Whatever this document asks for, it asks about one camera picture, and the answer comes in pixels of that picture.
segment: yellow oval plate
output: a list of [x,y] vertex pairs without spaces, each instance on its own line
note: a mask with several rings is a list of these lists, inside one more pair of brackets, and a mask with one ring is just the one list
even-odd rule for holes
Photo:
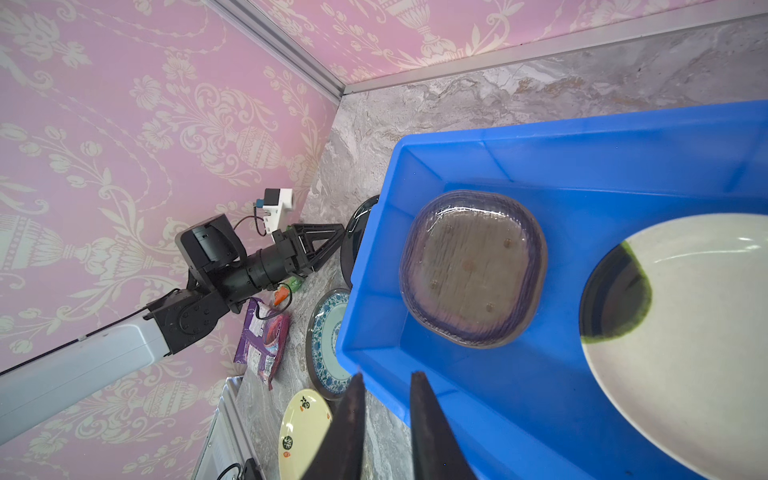
[[304,389],[290,400],[277,441],[280,480],[299,480],[309,468],[333,416],[316,391]]

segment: pink wall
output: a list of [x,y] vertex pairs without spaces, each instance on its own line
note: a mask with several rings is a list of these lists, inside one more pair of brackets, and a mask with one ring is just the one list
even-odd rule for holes
[[[3,2],[0,41],[0,370],[181,285],[190,224],[264,187],[301,210],[336,108],[199,0]],[[3,445],[0,478],[188,475],[241,325]]]
[[708,0],[250,1],[349,84]]

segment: gray marble surface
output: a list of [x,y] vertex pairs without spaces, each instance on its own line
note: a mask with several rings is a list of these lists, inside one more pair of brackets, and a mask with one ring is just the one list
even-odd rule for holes
[[[302,220],[346,223],[381,191],[407,134],[500,127],[768,98],[768,17],[592,48],[515,65],[345,96]],[[267,478],[279,478],[277,436],[291,396],[310,387],[304,336],[315,302],[342,286],[338,254],[296,296],[274,390],[247,373],[238,406]],[[413,477],[408,429],[367,402],[364,478]]]

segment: purple snack bag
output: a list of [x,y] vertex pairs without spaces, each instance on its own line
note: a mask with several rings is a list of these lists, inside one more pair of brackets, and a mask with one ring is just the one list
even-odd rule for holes
[[272,378],[283,358],[290,316],[281,313],[273,318],[261,320],[256,317],[256,309],[259,309],[259,316],[262,317],[275,312],[261,299],[250,299],[234,362],[247,364],[248,369],[256,373],[271,390]]

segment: blue plastic bin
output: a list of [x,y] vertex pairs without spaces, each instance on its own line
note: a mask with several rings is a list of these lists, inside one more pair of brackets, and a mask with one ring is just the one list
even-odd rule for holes
[[[398,268],[415,215],[456,189],[508,195],[546,236],[530,328],[497,349],[443,339],[409,315]],[[768,214],[768,101],[421,134],[392,153],[352,276],[339,361],[410,425],[411,373],[427,373],[481,477],[699,478],[637,432],[591,375],[578,307],[601,258],[659,222]]]

